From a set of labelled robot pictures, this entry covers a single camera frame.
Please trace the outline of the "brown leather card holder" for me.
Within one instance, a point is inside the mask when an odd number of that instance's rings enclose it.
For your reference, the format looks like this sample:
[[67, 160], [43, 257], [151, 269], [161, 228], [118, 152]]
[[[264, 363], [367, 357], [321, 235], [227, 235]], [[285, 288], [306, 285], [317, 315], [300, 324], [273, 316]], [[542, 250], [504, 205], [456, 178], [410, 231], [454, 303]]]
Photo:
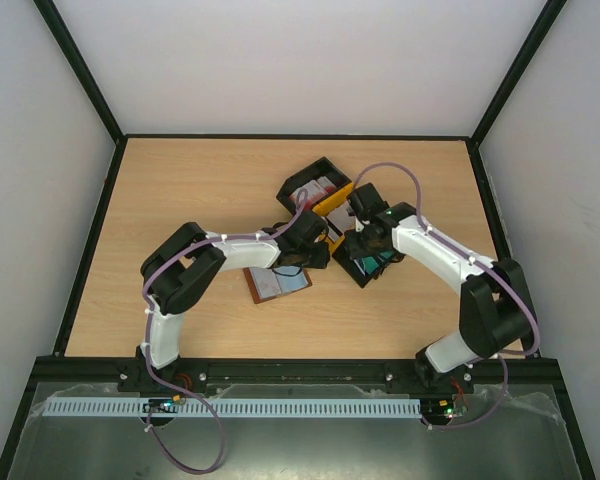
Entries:
[[255, 304], [275, 300], [312, 286], [307, 271], [298, 266], [246, 268], [243, 272]]

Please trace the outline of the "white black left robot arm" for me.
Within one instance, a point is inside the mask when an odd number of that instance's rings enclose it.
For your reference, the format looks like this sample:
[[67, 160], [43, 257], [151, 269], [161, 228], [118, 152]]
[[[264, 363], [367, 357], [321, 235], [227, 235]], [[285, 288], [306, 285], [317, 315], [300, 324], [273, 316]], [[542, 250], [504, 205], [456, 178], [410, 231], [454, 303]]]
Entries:
[[147, 323], [138, 347], [150, 378], [178, 390], [163, 370], [180, 357], [185, 313], [202, 298], [220, 273], [232, 270], [324, 269], [330, 260], [327, 222], [297, 210], [279, 226], [247, 234], [216, 234], [188, 222], [142, 264], [142, 297]]

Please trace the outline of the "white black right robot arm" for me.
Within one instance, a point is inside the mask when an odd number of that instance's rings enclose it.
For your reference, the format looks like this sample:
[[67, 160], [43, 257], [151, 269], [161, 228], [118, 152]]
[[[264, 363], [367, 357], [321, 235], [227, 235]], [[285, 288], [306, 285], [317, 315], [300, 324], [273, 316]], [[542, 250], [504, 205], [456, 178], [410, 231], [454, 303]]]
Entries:
[[355, 227], [344, 235], [352, 259], [392, 251], [442, 279], [459, 296], [458, 328], [415, 357], [418, 384], [440, 390], [463, 364], [501, 353], [537, 323], [521, 266], [479, 255], [429, 224], [416, 207], [383, 200], [371, 183], [348, 196]]

